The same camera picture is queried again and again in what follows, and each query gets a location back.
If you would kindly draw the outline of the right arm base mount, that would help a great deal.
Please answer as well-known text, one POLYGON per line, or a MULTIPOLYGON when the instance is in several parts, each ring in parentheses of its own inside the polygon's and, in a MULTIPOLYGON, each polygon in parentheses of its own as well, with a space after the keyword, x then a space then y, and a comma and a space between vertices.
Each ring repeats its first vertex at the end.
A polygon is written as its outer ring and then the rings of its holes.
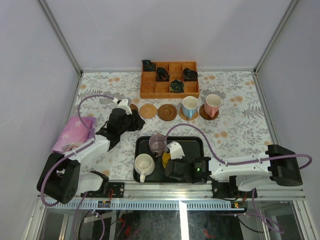
POLYGON ((252 191, 241 191, 238 188, 237 177, 230 176, 228 180, 214 180, 211 178, 211 187, 213 198, 217 199, 243 199, 244 197, 251 198, 254 196, 255 198, 258 196, 257 193, 252 193, 252 191))

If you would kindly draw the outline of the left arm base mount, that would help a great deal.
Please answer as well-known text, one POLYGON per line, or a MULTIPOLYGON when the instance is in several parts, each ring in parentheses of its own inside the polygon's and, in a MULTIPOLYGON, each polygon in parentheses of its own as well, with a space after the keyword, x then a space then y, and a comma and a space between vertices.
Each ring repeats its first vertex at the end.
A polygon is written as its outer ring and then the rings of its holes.
POLYGON ((91 173, 99 176, 102 179, 100 188, 96 191, 89 191, 87 196, 90 198, 123 198, 125 191, 124 182, 110 182, 109 177, 98 171, 91 171, 91 173))

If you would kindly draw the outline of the purple cup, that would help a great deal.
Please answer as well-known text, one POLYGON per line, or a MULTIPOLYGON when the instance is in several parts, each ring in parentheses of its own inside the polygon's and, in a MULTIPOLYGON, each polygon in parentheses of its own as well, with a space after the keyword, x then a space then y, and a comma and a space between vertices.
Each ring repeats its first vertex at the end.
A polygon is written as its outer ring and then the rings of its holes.
POLYGON ((160 157, 165 152, 165 136, 162 134, 154 134, 148 141, 148 146, 154 156, 160 157))

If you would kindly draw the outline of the white cup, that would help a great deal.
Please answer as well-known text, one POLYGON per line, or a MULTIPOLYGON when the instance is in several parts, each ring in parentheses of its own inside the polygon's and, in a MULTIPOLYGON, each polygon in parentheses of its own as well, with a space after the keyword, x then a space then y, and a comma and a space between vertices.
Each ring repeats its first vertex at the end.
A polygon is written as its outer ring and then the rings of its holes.
POLYGON ((140 154, 134 160, 134 170, 139 174, 139 182, 144 183, 155 170, 155 161, 146 153, 140 154))

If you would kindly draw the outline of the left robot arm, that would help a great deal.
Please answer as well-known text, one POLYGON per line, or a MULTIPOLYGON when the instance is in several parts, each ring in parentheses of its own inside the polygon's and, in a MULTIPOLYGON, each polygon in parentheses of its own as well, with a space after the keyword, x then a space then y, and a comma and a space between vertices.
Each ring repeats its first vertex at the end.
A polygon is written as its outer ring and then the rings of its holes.
POLYGON ((123 133, 139 131, 144 124, 137 109, 132 109, 131 114, 127 114, 124 109, 114 108, 94 139, 75 150, 53 152, 49 155, 36 189, 62 204, 83 194, 105 197, 110 190, 108 176, 96 170, 81 172, 81 168, 114 148, 123 133))

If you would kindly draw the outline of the pink cup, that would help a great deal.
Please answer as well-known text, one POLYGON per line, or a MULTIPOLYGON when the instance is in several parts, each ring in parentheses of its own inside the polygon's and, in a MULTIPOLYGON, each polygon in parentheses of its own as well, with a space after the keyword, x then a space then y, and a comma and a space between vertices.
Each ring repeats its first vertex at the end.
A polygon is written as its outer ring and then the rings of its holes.
POLYGON ((218 95, 210 94, 205 99, 204 112, 208 116, 213 118, 216 112, 219 110, 221 104, 222 104, 222 100, 218 95))

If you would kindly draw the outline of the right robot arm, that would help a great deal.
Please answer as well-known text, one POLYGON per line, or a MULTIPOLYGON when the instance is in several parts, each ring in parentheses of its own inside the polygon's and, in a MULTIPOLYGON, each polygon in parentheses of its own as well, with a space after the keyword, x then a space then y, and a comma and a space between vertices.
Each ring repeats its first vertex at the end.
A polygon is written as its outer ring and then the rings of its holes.
POLYGON ((277 144, 256 155, 233 157, 218 161, 209 156, 178 155, 184 148, 177 142, 164 168, 166 177, 181 182, 200 183, 208 180, 230 182, 228 192, 240 197, 245 192, 265 185, 297 187, 303 184, 295 152, 277 144))

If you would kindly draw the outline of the dark wooden coaster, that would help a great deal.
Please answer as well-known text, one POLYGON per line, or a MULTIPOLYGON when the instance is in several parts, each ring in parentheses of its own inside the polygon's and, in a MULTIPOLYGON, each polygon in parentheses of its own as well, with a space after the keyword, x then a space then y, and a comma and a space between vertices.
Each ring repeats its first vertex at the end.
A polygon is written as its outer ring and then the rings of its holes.
POLYGON ((139 108, 135 105, 135 104, 130 104, 130 109, 131 109, 131 112, 133 113, 133 112, 139 112, 139 108))
POLYGON ((177 108, 172 104, 164 104, 159 107, 158 116, 163 121, 173 121, 177 116, 177 108))
POLYGON ((213 117, 211 117, 205 112, 205 105, 202 104, 199 109, 199 114, 203 119, 208 120, 208 121, 212 121, 212 120, 215 120, 219 116, 219 110, 214 114, 213 117))

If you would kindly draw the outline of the light blue cup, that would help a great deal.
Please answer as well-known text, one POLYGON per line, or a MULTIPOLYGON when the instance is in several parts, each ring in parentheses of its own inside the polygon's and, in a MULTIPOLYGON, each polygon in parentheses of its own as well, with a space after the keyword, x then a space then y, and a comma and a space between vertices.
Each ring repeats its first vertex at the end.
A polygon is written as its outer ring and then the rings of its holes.
POLYGON ((198 99, 194 96, 186 96, 182 100, 182 113, 188 118, 191 119, 197 112, 199 102, 198 99))

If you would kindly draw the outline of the yellow cup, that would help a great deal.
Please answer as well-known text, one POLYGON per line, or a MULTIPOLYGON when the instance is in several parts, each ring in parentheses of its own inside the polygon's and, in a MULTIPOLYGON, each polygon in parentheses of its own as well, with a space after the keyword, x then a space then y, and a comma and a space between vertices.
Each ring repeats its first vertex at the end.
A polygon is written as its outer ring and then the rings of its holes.
POLYGON ((167 167, 167 164, 170 160, 171 160, 171 154, 168 152, 164 152, 161 159, 162 166, 164 169, 167 167))

